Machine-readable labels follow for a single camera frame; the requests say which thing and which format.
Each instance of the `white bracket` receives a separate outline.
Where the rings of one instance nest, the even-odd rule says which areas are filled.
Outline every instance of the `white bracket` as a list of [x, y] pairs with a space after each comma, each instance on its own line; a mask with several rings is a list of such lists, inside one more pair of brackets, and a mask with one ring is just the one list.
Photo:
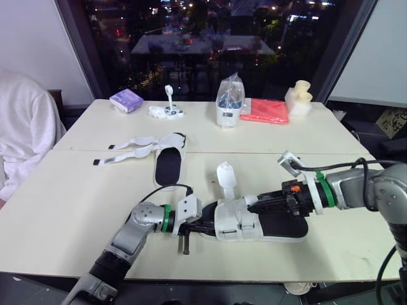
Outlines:
[[311, 193], [312, 202], [314, 203], [315, 212], [317, 215], [323, 214], [324, 208], [322, 207], [321, 197], [319, 196], [319, 193], [318, 193], [317, 184], [315, 183], [313, 172], [305, 172], [302, 170], [296, 170], [296, 169], [292, 168], [292, 166], [291, 166], [291, 163], [296, 163], [303, 167], [306, 167], [306, 164], [289, 151], [286, 151], [277, 162], [279, 163], [279, 165], [284, 167], [294, 177], [297, 177], [301, 173], [304, 175], [305, 180], [308, 184], [308, 189], [310, 190], [310, 193]]
[[190, 194], [184, 199], [178, 201], [172, 235], [174, 237], [178, 235], [179, 227], [184, 222], [193, 222], [201, 218], [201, 216], [202, 204], [194, 194]]

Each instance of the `white slipper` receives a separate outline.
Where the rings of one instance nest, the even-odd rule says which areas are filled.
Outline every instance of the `white slipper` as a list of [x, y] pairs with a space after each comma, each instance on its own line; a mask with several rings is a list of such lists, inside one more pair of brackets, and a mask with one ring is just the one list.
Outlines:
[[127, 158], [143, 158], [156, 152], [156, 163], [154, 169], [154, 183], [157, 187], [179, 183], [182, 175], [183, 161], [186, 152], [186, 136], [181, 133], [170, 133], [160, 139], [154, 137], [136, 137], [120, 145], [110, 145], [109, 149], [118, 150], [132, 144], [144, 146], [122, 154], [121, 156], [95, 159], [93, 165], [105, 165], [121, 162]]

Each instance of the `black cable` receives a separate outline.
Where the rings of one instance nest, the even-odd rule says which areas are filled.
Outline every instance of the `black cable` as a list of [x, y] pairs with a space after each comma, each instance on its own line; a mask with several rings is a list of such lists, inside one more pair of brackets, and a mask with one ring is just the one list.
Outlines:
[[167, 186], [162, 186], [162, 187], [159, 187], [158, 189], [155, 189], [154, 191], [149, 193], [146, 197], [144, 197], [140, 202], [146, 201], [150, 196], [152, 196], [155, 193], [157, 193], [158, 191], [161, 191], [162, 189], [165, 189], [166, 187], [170, 187], [170, 186], [182, 186], [182, 187], [185, 187], [187, 196], [193, 193], [192, 187], [187, 186], [186, 184], [173, 183], [173, 184], [169, 184]]
[[[393, 161], [393, 160], [369, 160], [366, 161], [366, 164], [374, 164], [374, 163], [383, 163], [383, 164], [403, 164], [403, 162], [398, 162], [398, 161]], [[320, 167], [306, 167], [306, 166], [301, 166], [295, 162], [290, 163], [291, 167], [295, 170], [303, 170], [304, 172], [321, 172], [324, 170], [333, 170], [334, 168], [339, 168], [339, 167], [346, 167], [346, 166], [352, 166], [355, 167], [356, 162], [348, 162], [348, 163], [338, 163], [338, 164], [333, 164], [333, 165], [328, 165], [328, 166], [320, 166]]]
[[384, 273], [384, 269], [386, 269], [387, 264], [389, 263], [390, 259], [392, 258], [394, 252], [396, 252], [396, 246], [392, 247], [392, 250], [390, 250], [389, 254], [387, 254], [386, 258], [384, 259], [382, 266], [380, 267], [379, 273], [377, 274], [377, 279], [376, 279], [376, 299], [378, 305], [383, 305], [383, 299], [382, 299], [382, 276]]
[[358, 160], [355, 161], [354, 165], [352, 165], [352, 168], [356, 167], [357, 165], [362, 165], [363, 166], [363, 203], [364, 206], [371, 212], [377, 212], [377, 208], [371, 206], [368, 201], [368, 161], [366, 161], [365, 158], [359, 158]]

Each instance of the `purple tissue box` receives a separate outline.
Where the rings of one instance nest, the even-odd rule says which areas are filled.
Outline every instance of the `purple tissue box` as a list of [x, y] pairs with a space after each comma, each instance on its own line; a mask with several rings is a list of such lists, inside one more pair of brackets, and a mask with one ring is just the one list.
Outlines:
[[112, 104], [119, 110], [129, 113], [142, 105], [143, 99], [130, 89], [124, 89], [110, 97]]

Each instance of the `red cloth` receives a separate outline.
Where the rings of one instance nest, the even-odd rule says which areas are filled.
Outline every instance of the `red cloth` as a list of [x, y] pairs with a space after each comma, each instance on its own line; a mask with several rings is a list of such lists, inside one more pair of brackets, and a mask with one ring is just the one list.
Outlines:
[[287, 124], [288, 111], [285, 102], [252, 98], [250, 114], [241, 114], [240, 119], [274, 124]]

